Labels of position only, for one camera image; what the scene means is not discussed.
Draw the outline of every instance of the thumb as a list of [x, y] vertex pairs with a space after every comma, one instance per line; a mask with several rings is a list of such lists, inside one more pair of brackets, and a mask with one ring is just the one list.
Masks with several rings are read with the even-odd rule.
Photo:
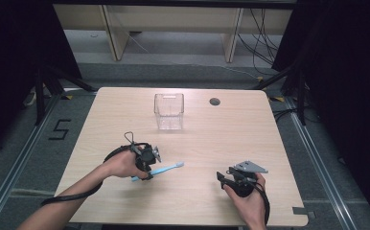
[[147, 178], [149, 176], [149, 174], [147, 172], [138, 170], [136, 176], [141, 178], [141, 179], [144, 179], [144, 178]]

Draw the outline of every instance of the forearm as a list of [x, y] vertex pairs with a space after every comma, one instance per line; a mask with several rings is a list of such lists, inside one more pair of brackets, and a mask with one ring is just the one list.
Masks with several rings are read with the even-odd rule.
[[261, 224], [247, 224], [247, 227], [250, 230], [266, 230], [266, 226]]
[[[80, 181], [66, 189], [59, 196], [76, 195], [87, 192], [109, 177], [105, 167], [99, 166]], [[18, 229], [62, 229], [76, 211], [81, 207], [85, 198], [47, 204], [29, 218]]]

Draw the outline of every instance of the black cable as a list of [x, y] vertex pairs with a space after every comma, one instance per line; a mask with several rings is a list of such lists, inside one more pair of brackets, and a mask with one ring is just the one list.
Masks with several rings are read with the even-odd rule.
[[[304, 108], [313, 108], [313, 106], [311, 106], [311, 105], [305, 105]], [[295, 108], [289, 108], [289, 109], [285, 109], [285, 110], [272, 111], [272, 113], [274, 114], [275, 123], [278, 123], [278, 121], [284, 115], [289, 114], [289, 113], [293, 113], [293, 112], [297, 112], [297, 111], [298, 111], [298, 108], [295, 107]], [[313, 119], [308, 118], [307, 116], [305, 116], [304, 118], [306, 120], [312, 122], [312, 123], [322, 123], [320, 120], [316, 121], [316, 120], [313, 120]]]
[[[254, 39], [258, 40], [258, 37], [257, 37], [256, 35], [252, 34], [252, 36], [254, 37]], [[269, 42], [270, 42], [273, 46], [270, 46], [270, 45], [268, 45], [268, 44], [264, 43], [264, 42], [263, 42], [263, 41], [261, 41], [261, 40], [259, 40], [259, 42], [260, 42], [262, 45], [268, 46], [268, 48], [269, 48], [269, 49], [272, 49], [272, 50], [274, 50], [274, 51], [278, 51], [278, 47], [277, 47], [274, 43], [272, 43], [272, 41], [269, 39], [269, 37], [268, 37], [267, 35], [266, 35], [266, 37], [267, 37], [267, 39], [269, 40]]]
[[253, 183], [248, 182], [248, 181], [247, 181], [247, 183], [250, 183], [254, 187], [254, 189], [257, 190], [257, 192], [259, 192], [260, 196], [262, 197], [262, 199], [264, 201], [264, 207], [266, 209], [265, 215], [264, 215], [264, 222], [265, 222], [265, 224], [267, 224], [268, 219], [269, 219], [270, 205], [269, 205], [268, 197], [266, 196], [266, 190], [264, 189], [263, 185], [261, 185], [260, 183], [256, 182], [256, 184], [253, 184]]
[[[251, 10], [251, 9], [250, 9], [250, 12], [251, 12], [251, 15], [253, 16], [254, 22], [256, 23], [257, 29], [259, 30], [259, 37], [257, 38], [257, 40], [256, 40], [256, 44], [255, 44], [254, 49], [253, 49], [254, 51], [256, 51], [256, 50], [257, 50], [257, 45], [258, 45], [258, 42], [259, 42], [259, 40], [260, 40], [260, 36], [261, 36], [261, 34], [262, 34], [262, 33], [261, 33], [261, 29], [260, 29], [259, 23], [257, 22], [257, 19], [256, 19], [256, 17], [254, 16], [253, 10]], [[254, 68], [255, 68], [259, 73], [263, 74], [262, 72], [260, 72], [260, 71], [256, 68], [256, 63], [255, 63], [254, 55], [253, 55], [253, 66], [254, 66]]]
[[265, 9], [261, 9], [261, 12], [262, 12], [262, 27], [261, 27], [261, 30], [260, 30], [260, 34], [262, 35], [263, 40], [264, 40], [264, 42], [266, 44], [266, 50], [268, 52], [269, 58], [271, 59], [271, 62], [274, 62], [274, 55], [272, 54], [271, 50], [268, 48], [268, 42], [266, 41], [266, 39], [267, 39], [267, 36], [266, 36], [266, 24], [265, 24], [266, 10]]
[[263, 12], [263, 34], [264, 34], [264, 39], [265, 39], [265, 42], [266, 42], [266, 48], [268, 50], [268, 53], [272, 56], [272, 62], [274, 62], [275, 60], [275, 55], [272, 53], [271, 49], [270, 49], [270, 45], [268, 44], [271, 43], [272, 45], [274, 45], [274, 43], [271, 41], [271, 39], [269, 39], [268, 35], [266, 34], [266, 24], [264, 23], [265, 22], [265, 17], [266, 17], [266, 10], [264, 9], [264, 12]]
[[[134, 134], [132, 132], [126, 132], [125, 137], [126, 137], [126, 134], [128, 134], [128, 133], [131, 133], [132, 138], [134, 138]], [[107, 155], [107, 157], [104, 159], [104, 162], [106, 162], [108, 159], [110, 159], [111, 157], [113, 157], [114, 155], [116, 155], [116, 154], [118, 154], [122, 151], [133, 150], [133, 147], [148, 145], [148, 143], [134, 143], [133, 139], [131, 139], [131, 141], [130, 140], [128, 140], [128, 141], [130, 142], [130, 145], [120, 146], [119, 148], [115, 149], [114, 151], [112, 151], [110, 154]], [[95, 188], [93, 188], [93, 189], [91, 189], [87, 192], [77, 194], [77, 195], [62, 195], [62, 196], [55, 196], [55, 197], [52, 197], [52, 198], [47, 198], [47, 199], [45, 199], [44, 201], [41, 202], [41, 206], [44, 206], [44, 205], [49, 204], [49, 203], [71, 201], [71, 200], [77, 200], [77, 199], [86, 198], [88, 196], [92, 196], [93, 194], [98, 192], [99, 189], [101, 189], [102, 185], [103, 185], [103, 182], [98, 184]]]
[[238, 34], [238, 37], [240, 39], [240, 41], [242, 42], [242, 44], [244, 45], [244, 47], [250, 52], [252, 53], [253, 55], [256, 55], [258, 56], [259, 58], [261, 58], [263, 61], [265, 61], [266, 63], [268, 64], [272, 64], [271, 60], [268, 59], [267, 57], [265, 57], [264, 55], [260, 54], [259, 52], [257, 52], [256, 50], [254, 50], [251, 46], [249, 46], [243, 39], [242, 37]]
[[265, 14], [263, 13], [263, 9], [262, 9], [262, 25], [261, 25], [261, 27], [260, 27], [260, 25], [259, 25], [259, 22], [257, 21], [257, 19], [256, 19], [256, 16], [254, 15], [254, 13], [253, 13], [253, 10], [251, 10], [250, 9], [250, 13], [251, 13], [251, 16], [253, 17], [253, 19], [254, 19], [254, 22], [256, 23], [256, 26], [257, 26], [257, 30], [259, 30], [259, 36], [256, 38], [257, 39], [257, 41], [256, 41], [256, 45], [255, 45], [255, 47], [254, 47], [254, 49], [256, 49], [257, 48], [257, 46], [258, 46], [258, 43], [259, 43], [259, 41], [260, 41], [260, 37], [262, 36], [263, 37], [263, 39], [264, 39], [264, 41], [266, 41], [265, 40], [265, 38], [264, 38], [264, 36], [263, 36], [263, 27], [264, 27], [264, 25], [265, 25], [265, 23], [264, 23], [264, 16], [265, 16]]

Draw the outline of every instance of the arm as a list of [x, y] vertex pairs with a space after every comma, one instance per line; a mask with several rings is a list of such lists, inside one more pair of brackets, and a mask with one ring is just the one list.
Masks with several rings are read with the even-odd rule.
[[[257, 173], [257, 183], [265, 189], [266, 180], [260, 173]], [[257, 190], [254, 190], [247, 197], [239, 197], [232, 188], [227, 185], [223, 186], [230, 198], [233, 200], [234, 205], [239, 211], [239, 215], [251, 230], [264, 230], [265, 224], [265, 205], [264, 201]]]
[[[68, 196], [87, 192], [112, 175], [147, 177], [146, 172], [137, 169], [134, 158], [133, 152], [123, 151], [111, 157], [59, 195]], [[62, 229], [84, 201], [85, 198], [47, 204], [35, 211], [17, 229]]]

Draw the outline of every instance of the wooden table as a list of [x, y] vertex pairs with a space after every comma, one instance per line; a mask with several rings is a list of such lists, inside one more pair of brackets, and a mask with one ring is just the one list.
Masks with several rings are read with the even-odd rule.
[[[181, 130], [159, 130], [153, 113], [154, 95], [183, 93]], [[211, 105], [217, 98], [220, 105]], [[101, 88], [89, 111], [57, 194], [78, 181], [121, 145], [135, 142], [158, 146], [162, 163], [185, 166], [150, 181], [108, 178], [88, 198], [72, 222], [243, 225], [230, 198], [220, 188], [216, 172], [244, 160], [266, 168], [266, 192], [271, 204], [269, 226], [304, 226], [302, 208], [279, 131], [262, 91], [179, 88]]]

